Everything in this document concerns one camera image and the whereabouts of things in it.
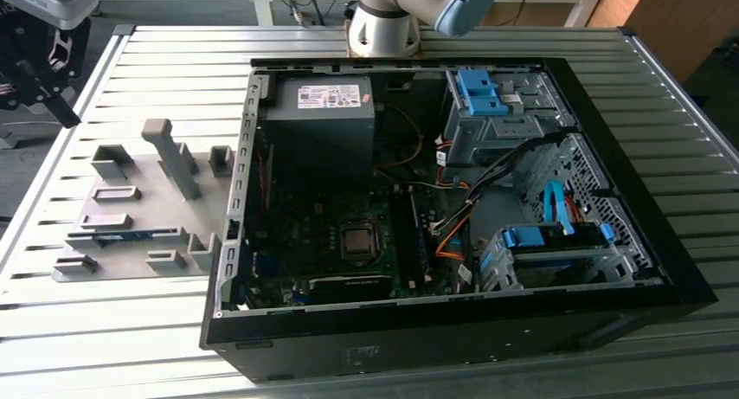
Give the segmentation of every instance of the orange wire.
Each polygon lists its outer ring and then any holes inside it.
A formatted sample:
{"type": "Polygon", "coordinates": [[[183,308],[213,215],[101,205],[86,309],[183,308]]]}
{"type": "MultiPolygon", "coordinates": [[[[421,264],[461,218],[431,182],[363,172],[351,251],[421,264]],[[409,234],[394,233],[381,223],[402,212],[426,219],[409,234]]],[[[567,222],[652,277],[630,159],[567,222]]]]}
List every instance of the orange wire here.
{"type": "Polygon", "coordinates": [[[393,168],[393,167],[401,167],[402,165],[406,165],[407,163],[410,163],[411,161],[414,161],[417,159],[418,155],[421,154],[421,151],[425,149],[425,136],[421,133],[421,128],[418,127],[417,122],[414,121],[414,119],[409,116],[407,113],[405,113],[401,110],[399,107],[397,107],[394,105],[387,105],[387,104],[386,104],[386,106],[389,108],[395,109],[395,111],[403,116],[403,118],[406,118],[406,121],[414,127],[414,131],[417,131],[418,145],[417,145],[417,152],[414,152],[414,155],[411,155],[409,158],[406,158],[405,160],[398,161],[395,163],[378,164],[375,166],[375,168],[393,168]]]}
{"type": "Polygon", "coordinates": [[[462,257],[461,254],[454,254],[451,252],[439,252],[437,256],[441,258],[453,258],[453,259],[457,259],[458,261],[465,261],[465,258],[462,257]]]}
{"type": "Polygon", "coordinates": [[[470,218],[470,213],[465,217],[462,217],[461,221],[458,222],[457,226],[451,230],[450,234],[447,235],[447,237],[445,237],[442,244],[439,245],[439,248],[437,248],[437,256],[439,256],[439,253],[443,252],[443,247],[447,246],[447,243],[450,242],[451,237],[458,233],[458,230],[461,230],[461,227],[465,224],[465,222],[469,220],[469,218],[470,218]]]}
{"type": "MultiPolygon", "coordinates": [[[[439,170],[437,170],[437,184],[442,185],[443,187],[451,187],[454,185],[454,183],[446,183],[445,181],[442,181],[442,170],[443,170],[443,167],[441,166],[439,170]]],[[[461,181],[461,187],[463,189],[469,189],[470,184],[461,181]]]]}

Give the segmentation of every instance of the floor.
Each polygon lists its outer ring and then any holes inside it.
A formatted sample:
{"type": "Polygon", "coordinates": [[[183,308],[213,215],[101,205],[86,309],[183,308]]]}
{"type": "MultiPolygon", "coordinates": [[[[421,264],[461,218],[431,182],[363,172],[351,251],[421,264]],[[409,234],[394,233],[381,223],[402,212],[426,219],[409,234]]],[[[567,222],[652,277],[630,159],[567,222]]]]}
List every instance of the floor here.
{"type": "MultiPolygon", "coordinates": [[[[319,2],[329,25],[345,21],[343,3],[319,2]]],[[[255,25],[254,6],[243,1],[137,1],[105,2],[103,16],[93,19],[91,41],[86,68],[75,86],[82,89],[101,57],[111,32],[118,24],[150,25],[255,25]]],[[[306,10],[306,20],[313,20],[311,10],[306,10]]],[[[295,25],[286,5],[274,4],[275,23],[295,25]]],[[[686,84],[692,95],[705,100],[705,111],[721,130],[736,144],[739,144],[739,60],[722,61],[721,55],[712,56],[686,84]]],[[[0,111],[0,124],[33,122],[27,125],[7,126],[22,139],[14,150],[0,151],[0,217],[13,216],[31,185],[57,134],[58,125],[49,122],[47,115],[29,111],[14,113],[0,111]]],[[[0,222],[0,236],[7,224],[0,222]]]]}

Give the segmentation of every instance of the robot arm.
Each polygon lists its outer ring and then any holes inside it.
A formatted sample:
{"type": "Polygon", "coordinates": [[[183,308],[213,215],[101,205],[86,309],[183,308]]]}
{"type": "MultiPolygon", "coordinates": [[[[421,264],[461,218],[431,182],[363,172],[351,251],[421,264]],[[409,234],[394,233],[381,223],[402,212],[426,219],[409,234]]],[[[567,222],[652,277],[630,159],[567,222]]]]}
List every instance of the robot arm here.
{"type": "Polygon", "coordinates": [[[0,109],[47,111],[81,123],[65,97],[82,76],[98,0],[0,0],[0,109]]]}
{"type": "Polygon", "coordinates": [[[486,16],[494,0],[359,0],[349,32],[355,55],[409,56],[418,51],[415,19],[446,35],[466,35],[486,16]]]}

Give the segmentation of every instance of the aluminum profile table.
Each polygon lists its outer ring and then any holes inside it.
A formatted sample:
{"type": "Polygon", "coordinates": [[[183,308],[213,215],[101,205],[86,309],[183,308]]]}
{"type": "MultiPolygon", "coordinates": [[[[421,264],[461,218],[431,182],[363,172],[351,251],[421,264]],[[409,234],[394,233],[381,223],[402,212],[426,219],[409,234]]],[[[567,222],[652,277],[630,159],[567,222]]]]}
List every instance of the aluminum profile table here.
{"type": "Polygon", "coordinates": [[[59,284],[50,273],[91,189],[97,146],[146,152],[146,118],[173,119],[194,152],[235,145],[250,59],[343,56],[343,31],[117,33],[77,105],[86,123],[61,134],[0,242],[0,396],[739,395],[739,159],[637,37],[499,28],[450,40],[425,32],[425,51],[570,60],[720,302],[582,354],[255,386],[198,347],[206,277],[59,284]]]}

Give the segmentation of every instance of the slatted metal surface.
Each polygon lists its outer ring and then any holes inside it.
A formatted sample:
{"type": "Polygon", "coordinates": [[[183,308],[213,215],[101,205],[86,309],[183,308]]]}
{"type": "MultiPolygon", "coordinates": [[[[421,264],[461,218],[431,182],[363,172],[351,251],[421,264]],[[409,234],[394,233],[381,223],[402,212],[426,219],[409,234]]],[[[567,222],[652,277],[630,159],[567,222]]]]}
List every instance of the slatted metal surface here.
{"type": "Polygon", "coordinates": [[[58,284],[51,266],[91,190],[97,146],[123,143],[131,153],[151,153],[138,133],[146,118],[173,119],[173,134],[193,152],[235,145],[250,59],[342,56],[343,32],[139,27],[109,45],[78,106],[86,124],[57,141],[0,243],[0,395],[739,395],[737,157],[640,41],[585,29],[425,38],[429,56],[570,60],[720,302],[583,354],[254,386],[198,347],[205,277],[58,284]]]}

